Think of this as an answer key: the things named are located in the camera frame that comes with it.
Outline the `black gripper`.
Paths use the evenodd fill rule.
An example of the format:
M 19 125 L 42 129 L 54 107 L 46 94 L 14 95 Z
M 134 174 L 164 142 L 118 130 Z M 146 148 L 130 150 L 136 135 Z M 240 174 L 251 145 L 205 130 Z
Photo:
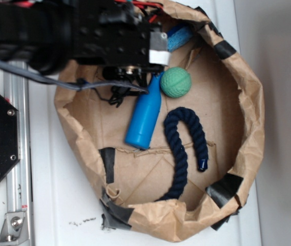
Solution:
M 169 65 L 168 36 L 154 22 L 162 4 L 76 1 L 72 59 L 126 73 L 159 73 Z

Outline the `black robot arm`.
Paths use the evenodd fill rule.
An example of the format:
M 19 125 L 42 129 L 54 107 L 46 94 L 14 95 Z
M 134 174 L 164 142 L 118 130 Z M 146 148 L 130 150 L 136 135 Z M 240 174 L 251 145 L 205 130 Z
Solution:
M 42 75 L 80 65 L 161 71 L 169 64 L 160 24 L 130 1 L 0 1 L 0 60 L 20 60 Z

